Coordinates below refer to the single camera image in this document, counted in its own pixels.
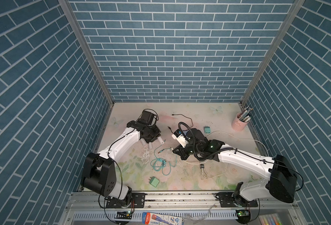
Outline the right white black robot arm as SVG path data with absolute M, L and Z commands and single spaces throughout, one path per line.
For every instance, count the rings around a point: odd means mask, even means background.
M 261 177 L 251 183 L 239 182 L 232 194 L 233 202 L 246 206 L 259 198 L 273 197 L 281 202 L 293 203 L 300 174 L 284 156 L 266 157 L 239 150 L 219 140 L 209 140 L 203 133 L 191 128 L 177 129 L 172 134 L 179 145 L 173 150 L 181 160 L 193 155 L 198 161 L 214 160 L 233 164 Z

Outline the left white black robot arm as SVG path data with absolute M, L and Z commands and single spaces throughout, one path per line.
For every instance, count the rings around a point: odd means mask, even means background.
M 130 121 L 124 132 L 111 145 L 98 153 L 89 153 L 83 164 L 81 185 L 101 196 L 113 197 L 129 204 L 131 188 L 118 179 L 118 161 L 138 141 L 146 144 L 160 140 L 161 131 L 156 122 L 143 119 Z

